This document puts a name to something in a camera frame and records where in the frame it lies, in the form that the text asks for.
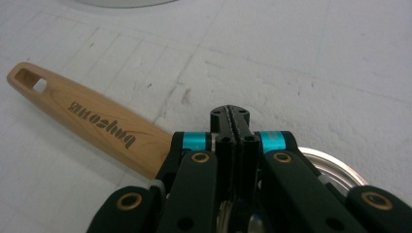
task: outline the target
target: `brass bolt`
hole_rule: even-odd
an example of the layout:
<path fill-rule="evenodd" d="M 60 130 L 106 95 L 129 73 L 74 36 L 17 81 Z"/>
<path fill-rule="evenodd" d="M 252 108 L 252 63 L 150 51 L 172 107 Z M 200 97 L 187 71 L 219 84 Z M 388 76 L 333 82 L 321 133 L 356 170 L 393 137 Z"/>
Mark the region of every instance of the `brass bolt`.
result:
<path fill-rule="evenodd" d="M 130 211 L 142 203 L 142 195 L 137 192 L 129 192 L 119 198 L 117 207 L 121 211 Z"/>
<path fill-rule="evenodd" d="M 196 153 L 191 156 L 191 161 L 195 163 L 205 163 L 209 160 L 209 155 L 206 153 Z"/>
<path fill-rule="evenodd" d="M 273 158 L 281 163 L 289 163 L 292 162 L 292 158 L 290 155 L 282 152 L 278 152 L 273 154 Z"/>
<path fill-rule="evenodd" d="M 391 200 L 389 200 L 386 196 L 381 195 L 377 192 L 373 192 L 373 191 L 363 192 L 361 194 L 361 198 L 369 206 L 372 206 L 382 211 L 388 211 L 394 207 Z"/>

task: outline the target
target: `white object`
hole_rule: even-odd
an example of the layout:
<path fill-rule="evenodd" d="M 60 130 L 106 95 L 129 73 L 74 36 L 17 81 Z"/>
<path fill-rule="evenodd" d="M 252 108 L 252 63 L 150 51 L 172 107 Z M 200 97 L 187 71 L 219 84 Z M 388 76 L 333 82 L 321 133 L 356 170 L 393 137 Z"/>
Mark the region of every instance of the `white object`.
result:
<path fill-rule="evenodd" d="M 109 8 L 148 7 L 176 0 L 79 0 L 89 5 Z"/>

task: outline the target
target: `cyan band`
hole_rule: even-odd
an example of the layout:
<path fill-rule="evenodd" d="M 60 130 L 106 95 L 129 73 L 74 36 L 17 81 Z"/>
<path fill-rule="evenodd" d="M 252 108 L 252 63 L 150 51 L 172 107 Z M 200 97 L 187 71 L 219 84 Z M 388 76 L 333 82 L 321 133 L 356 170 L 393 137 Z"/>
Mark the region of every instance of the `cyan band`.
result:
<path fill-rule="evenodd" d="M 206 150 L 205 132 L 185 132 L 183 150 Z"/>
<path fill-rule="evenodd" d="M 285 138 L 280 131 L 259 131 L 258 133 L 263 146 L 263 154 L 271 150 L 284 150 L 286 148 Z"/>

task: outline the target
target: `scratched surface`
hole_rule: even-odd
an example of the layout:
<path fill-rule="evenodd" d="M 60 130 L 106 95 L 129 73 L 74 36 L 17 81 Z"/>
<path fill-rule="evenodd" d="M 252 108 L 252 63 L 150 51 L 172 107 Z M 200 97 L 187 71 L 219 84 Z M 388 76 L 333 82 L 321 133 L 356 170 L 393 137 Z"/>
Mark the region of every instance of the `scratched surface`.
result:
<path fill-rule="evenodd" d="M 253 130 L 289 130 L 411 205 L 411 28 L 407 0 L 0 0 L 0 232 L 85 232 L 113 191 L 148 182 L 14 91 L 21 61 L 170 133 L 241 106 Z"/>

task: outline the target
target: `wooden handle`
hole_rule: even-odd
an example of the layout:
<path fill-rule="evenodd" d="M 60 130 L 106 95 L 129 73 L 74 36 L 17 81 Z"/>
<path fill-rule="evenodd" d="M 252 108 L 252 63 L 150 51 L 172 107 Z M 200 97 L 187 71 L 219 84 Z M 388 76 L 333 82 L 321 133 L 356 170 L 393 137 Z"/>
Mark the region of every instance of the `wooden handle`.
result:
<path fill-rule="evenodd" d="M 46 114 L 149 179 L 169 152 L 169 133 L 78 83 L 30 63 L 18 64 L 7 80 Z"/>

